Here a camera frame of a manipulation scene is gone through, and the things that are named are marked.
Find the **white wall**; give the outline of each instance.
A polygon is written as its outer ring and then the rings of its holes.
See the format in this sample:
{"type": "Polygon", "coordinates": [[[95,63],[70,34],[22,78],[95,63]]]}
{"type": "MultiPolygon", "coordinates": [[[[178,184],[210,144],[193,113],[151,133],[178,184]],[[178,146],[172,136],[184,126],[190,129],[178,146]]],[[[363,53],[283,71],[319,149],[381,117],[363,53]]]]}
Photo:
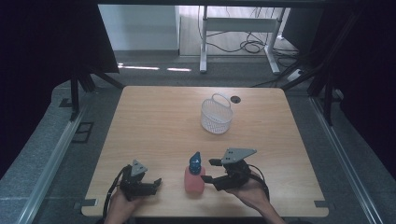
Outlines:
{"type": "Polygon", "coordinates": [[[99,5],[114,50],[179,49],[178,6],[99,5]]]}

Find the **table leg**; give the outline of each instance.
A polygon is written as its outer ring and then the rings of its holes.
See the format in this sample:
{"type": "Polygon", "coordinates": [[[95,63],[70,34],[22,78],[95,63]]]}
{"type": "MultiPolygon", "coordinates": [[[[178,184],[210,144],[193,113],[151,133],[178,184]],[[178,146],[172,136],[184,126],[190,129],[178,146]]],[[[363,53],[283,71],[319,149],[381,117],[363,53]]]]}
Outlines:
{"type": "Polygon", "coordinates": [[[73,71],[70,78],[70,91],[72,96],[72,116],[70,120],[75,120],[79,113],[79,100],[78,100],[78,71],[73,71]]]}
{"type": "Polygon", "coordinates": [[[104,81],[110,83],[111,85],[113,85],[113,86],[119,88],[120,90],[122,90],[122,89],[125,87],[125,85],[121,84],[121,83],[118,82],[116,79],[110,77],[108,74],[106,74],[106,73],[104,73],[104,72],[102,72],[102,71],[100,71],[100,70],[98,70],[98,69],[96,69],[96,68],[94,68],[94,67],[92,67],[92,66],[86,65],[85,68],[86,68],[90,73],[93,73],[93,74],[97,75],[99,78],[101,78],[101,79],[103,79],[104,81]]]}
{"type": "Polygon", "coordinates": [[[326,88],[324,91],[324,106],[323,116],[326,121],[332,126],[332,76],[328,75],[326,88]]]}
{"type": "Polygon", "coordinates": [[[202,44],[201,44],[201,60],[199,70],[206,73],[206,23],[207,23],[207,6],[204,6],[204,17],[202,21],[202,44]]]}
{"type": "Polygon", "coordinates": [[[280,14],[278,15],[278,17],[276,18],[276,26],[274,31],[271,34],[271,38],[270,38],[270,42],[267,46],[264,47],[265,50],[265,54],[267,55],[268,58],[268,62],[271,66],[271,69],[273,71],[274,74],[279,74],[279,68],[276,64],[276,60],[274,58],[274,54],[273,54],[273,50],[274,50],[274,44],[276,41],[276,37],[277,34],[279,33],[279,29],[280,29],[280,25],[282,24],[282,19],[283,19],[283,15],[285,14],[285,8],[282,8],[282,11],[280,12],[280,14]]]}

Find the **bottle cap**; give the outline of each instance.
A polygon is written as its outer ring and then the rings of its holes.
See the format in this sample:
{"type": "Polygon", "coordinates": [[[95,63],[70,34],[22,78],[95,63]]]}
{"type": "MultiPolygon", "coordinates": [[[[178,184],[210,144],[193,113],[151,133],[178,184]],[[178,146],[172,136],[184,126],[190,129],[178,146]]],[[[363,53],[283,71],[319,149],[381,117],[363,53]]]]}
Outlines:
{"type": "Polygon", "coordinates": [[[201,153],[199,151],[190,158],[189,170],[192,175],[201,173],[201,153]]]}

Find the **black curtain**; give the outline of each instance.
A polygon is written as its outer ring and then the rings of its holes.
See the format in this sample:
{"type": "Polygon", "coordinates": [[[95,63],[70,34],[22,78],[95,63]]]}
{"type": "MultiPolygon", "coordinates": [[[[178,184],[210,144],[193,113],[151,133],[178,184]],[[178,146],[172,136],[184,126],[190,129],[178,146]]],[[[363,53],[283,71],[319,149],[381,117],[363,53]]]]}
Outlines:
{"type": "Polygon", "coordinates": [[[396,176],[396,10],[390,1],[368,2],[337,55],[332,73],[345,95],[341,108],[396,176]]]}
{"type": "Polygon", "coordinates": [[[119,72],[96,4],[19,0],[2,5],[1,176],[42,119],[57,85],[72,73],[87,73],[84,65],[119,72]]]}

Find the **pink bottle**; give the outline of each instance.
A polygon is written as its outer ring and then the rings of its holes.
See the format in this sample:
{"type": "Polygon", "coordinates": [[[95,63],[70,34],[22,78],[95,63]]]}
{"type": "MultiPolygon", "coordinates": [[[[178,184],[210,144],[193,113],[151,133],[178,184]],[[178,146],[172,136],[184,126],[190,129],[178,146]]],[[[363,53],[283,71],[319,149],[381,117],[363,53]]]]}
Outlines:
{"type": "Polygon", "coordinates": [[[196,152],[190,159],[190,165],[186,167],[184,173],[184,189],[188,193],[202,194],[205,188],[205,182],[201,178],[205,175],[205,168],[201,166],[201,154],[196,152]]]}

